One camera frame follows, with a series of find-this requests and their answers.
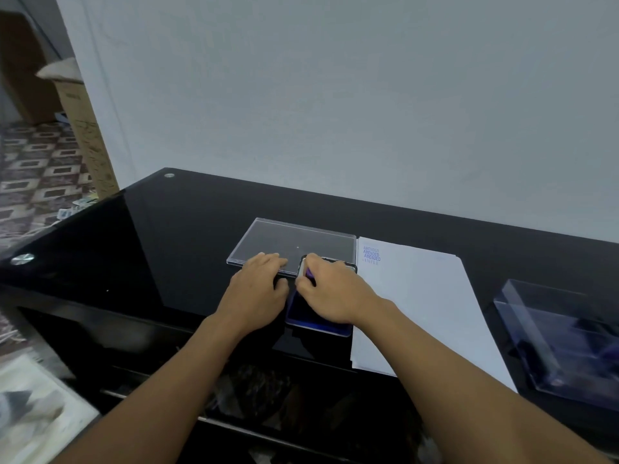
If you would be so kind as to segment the blue ink pad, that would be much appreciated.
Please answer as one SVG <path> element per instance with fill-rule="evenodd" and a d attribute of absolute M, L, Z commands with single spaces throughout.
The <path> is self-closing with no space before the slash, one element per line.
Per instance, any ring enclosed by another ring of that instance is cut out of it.
<path fill-rule="evenodd" d="M 355 264 L 350 262 L 345 262 L 344 264 L 349 270 L 357 273 L 358 268 Z M 332 322 L 317 314 L 297 292 L 296 285 L 287 301 L 285 323 L 292 327 L 305 328 L 343 338 L 351 337 L 353 333 L 353 326 L 351 324 Z"/>

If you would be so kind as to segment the person's right hand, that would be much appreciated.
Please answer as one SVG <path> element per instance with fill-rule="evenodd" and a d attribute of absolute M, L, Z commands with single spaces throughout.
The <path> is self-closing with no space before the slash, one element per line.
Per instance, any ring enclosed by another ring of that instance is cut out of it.
<path fill-rule="evenodd" d="M 386 305 L 386 300 L 344 262 L 329 262 L 308 254 L 306 263 L 314 274 L 317 291 L 315 300 L 307 302 L 321 317 L 361 327 Z"/>

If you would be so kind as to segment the white plastic bag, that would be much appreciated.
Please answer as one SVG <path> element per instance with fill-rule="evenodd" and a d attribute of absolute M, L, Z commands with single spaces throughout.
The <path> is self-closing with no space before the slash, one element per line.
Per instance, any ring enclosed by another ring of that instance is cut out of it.
<path fill-rule="evenodd" d="M 28 355 L 0 362 L 0 464 L 50 464 L 99 417 Z"/>

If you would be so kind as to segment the tall cardboard box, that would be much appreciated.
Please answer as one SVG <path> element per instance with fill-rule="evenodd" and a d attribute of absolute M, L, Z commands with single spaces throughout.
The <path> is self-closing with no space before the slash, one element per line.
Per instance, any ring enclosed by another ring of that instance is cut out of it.
<path fill-rule="evenodd" d="M 110 156 L 84 84 L 52 80 L 69 120 L 99 200 L 120 191 Z"/>

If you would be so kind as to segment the white paper sheet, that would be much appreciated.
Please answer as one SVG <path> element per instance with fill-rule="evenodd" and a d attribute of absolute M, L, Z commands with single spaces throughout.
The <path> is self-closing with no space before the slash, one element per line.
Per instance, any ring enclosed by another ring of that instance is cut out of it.
<path fill-rule="evenodd" d="M 366 237 L 357 240 L 357 273 L 420 328 L 513 391 L 515 383 L 453 254 Z"/>

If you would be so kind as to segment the white cloth bundle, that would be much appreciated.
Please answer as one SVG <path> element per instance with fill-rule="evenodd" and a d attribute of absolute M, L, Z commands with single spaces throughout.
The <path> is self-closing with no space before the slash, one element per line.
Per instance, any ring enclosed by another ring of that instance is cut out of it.
<path fill-rule="evenodd" d="M 75 57 L 49 63 L 38 70 L 36 76 L 54 82 L 84 83 Z"/>

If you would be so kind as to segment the clear acrylic flat case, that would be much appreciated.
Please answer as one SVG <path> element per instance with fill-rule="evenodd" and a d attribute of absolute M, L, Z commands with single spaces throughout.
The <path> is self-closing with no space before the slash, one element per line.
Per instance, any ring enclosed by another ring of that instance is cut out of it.
<path fill-rule="evenodd" d="M 302 258 L 309 253 L 355 265 L 357 237 L 353 234 L 256 218 L 228 256 L 227 264 L 243 266 L 259 252 L 277 253 L 286 258 L 288 263 L 279 270 L 279 274 L 295 278 Z"/>

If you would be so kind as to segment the clear plastic box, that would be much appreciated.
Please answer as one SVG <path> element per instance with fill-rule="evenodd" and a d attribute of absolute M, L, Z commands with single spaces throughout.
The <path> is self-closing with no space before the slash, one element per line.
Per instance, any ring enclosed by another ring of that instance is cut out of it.
<path fill-rule="evenodd" d="M 619 311 L 509 279 L 493 303 L 538 391 L 619 412 Z"/>

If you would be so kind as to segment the person's right forearm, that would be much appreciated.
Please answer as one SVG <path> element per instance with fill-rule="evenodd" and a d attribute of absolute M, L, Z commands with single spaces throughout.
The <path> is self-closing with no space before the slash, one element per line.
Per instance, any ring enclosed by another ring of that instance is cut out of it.
<path fill-rule="evenodd" d="M 447 464 L 612 464 L 391 301 L 378 297 L 355 313 L 353 323 L 388 361 Z"/>

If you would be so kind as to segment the person's left forearm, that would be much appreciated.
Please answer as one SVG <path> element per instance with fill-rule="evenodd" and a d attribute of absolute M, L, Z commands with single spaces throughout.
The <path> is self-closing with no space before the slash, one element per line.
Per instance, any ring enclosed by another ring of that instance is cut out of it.
<path fill-rule="evenodd" d="M 50 464 L 174 464 L 231 353 L 258 329 L 216 313 L 157 372 Z"/>

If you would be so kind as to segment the person's left hand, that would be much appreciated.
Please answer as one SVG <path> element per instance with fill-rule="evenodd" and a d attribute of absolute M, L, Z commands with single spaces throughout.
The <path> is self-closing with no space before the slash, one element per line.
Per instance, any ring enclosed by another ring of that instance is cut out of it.
<path fill-rule="evenodd" d="M 269 325 L 283 310 L 289 294 L 286 279 L 244 276 L 239 270 L 230 280 L 215 317 L 242 338 Z"/>

